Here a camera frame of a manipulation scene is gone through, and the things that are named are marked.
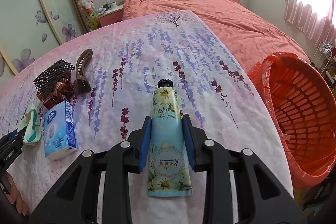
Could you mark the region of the left human hand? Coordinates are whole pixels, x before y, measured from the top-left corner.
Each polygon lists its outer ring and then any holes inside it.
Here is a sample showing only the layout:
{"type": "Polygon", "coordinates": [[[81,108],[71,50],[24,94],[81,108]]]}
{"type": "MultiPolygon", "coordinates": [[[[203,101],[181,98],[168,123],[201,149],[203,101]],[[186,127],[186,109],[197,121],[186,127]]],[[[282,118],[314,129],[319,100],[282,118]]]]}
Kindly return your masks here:
{"type": "Polygon", "coordinates": [[[6,198],[12,205],[15,205],[16,210],[19,214],[26,216],[29,212],[29,208],[23,201],[21,193],[18,190],[17,186],[15,185],[13,177],[11,176],[11,174],[6,172],[5,178],[8,180],[9,185],[10,185],[9,194],[5,193],[6,198]]]}

